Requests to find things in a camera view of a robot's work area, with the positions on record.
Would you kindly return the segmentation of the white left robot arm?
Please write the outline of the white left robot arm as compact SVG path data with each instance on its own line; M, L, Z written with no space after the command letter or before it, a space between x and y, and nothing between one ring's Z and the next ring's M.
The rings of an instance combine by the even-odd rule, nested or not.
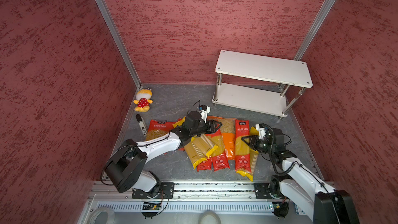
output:
M216 120L205 120L199 112L192 111L176 123L171 131L159 138L135 142L126 140L104 166L104 172L119 193L130 189L141 190L148 198L161 195L162 182L145 164L164 153L185 148L192 138L214 134L222 127Z

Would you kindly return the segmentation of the red spaghetti bag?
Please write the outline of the red spaghetti bag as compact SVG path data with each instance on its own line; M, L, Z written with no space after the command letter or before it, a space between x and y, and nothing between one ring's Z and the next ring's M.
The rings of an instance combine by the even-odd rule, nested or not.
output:
M247 120L235 120L235 170L251 172L250 149L243 137L250 135L250 125Z
M212 170L212 159L211 157L208 158L206 161L202 161L198 166L197 166L197 171L207 171L207 170Z
M206 135L218 148L211 154L212 165L215 171L229 169L230 165L226 156L225 145L221 131Z

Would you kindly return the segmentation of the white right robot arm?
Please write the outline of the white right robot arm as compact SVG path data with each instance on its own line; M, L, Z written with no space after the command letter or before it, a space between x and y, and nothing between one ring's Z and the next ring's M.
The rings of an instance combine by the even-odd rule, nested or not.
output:
M253 151L267 154L275 174L270 182L255 184L258 199L274 199L274 215L284 218L292 201L314 224L358 224L353 199L310 171L290 150L286 135L266 124L256 126L257 135L241 140Z

